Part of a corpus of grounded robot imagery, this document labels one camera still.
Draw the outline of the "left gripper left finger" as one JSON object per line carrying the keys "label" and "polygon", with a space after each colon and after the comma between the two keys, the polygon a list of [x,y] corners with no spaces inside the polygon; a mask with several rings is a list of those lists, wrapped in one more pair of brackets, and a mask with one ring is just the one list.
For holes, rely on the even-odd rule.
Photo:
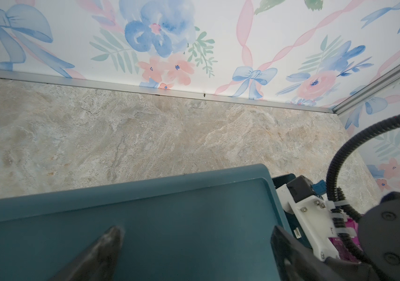
{"label": "left gripper left finger", "polygon": [[65,265],[52,281],[111,281],[123,246],[124,229],[110,227]]}

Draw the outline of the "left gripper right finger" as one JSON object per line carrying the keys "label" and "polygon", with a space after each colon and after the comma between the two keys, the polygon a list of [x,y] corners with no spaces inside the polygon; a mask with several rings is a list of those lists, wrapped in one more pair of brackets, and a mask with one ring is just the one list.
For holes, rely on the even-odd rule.
{"label": "left gripper right finger", "polygon": [[320,261],[284,228],[275,226],[271,248],[282,281],[378,281],[375,270],[365,263],[328,257]]}

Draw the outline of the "teal drawer cabinet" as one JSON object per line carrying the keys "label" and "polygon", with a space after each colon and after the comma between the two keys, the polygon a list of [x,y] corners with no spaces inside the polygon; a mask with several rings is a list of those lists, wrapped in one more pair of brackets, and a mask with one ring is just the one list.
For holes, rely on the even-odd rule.
{"label": "teal drawer cabinet", "polygon": [[289,224],[262,164],[0,199],[0,281],[47,281],[112,226],[117,281],[277,281]]}

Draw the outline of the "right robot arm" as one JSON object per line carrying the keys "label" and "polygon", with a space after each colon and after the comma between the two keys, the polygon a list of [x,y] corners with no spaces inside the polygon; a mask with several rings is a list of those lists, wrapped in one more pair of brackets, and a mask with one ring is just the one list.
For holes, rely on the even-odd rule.
{"label": "right robot arm", "polygon": [[389,281],[400,281],[400,193],[385,195],[358,222],[365,254]]}

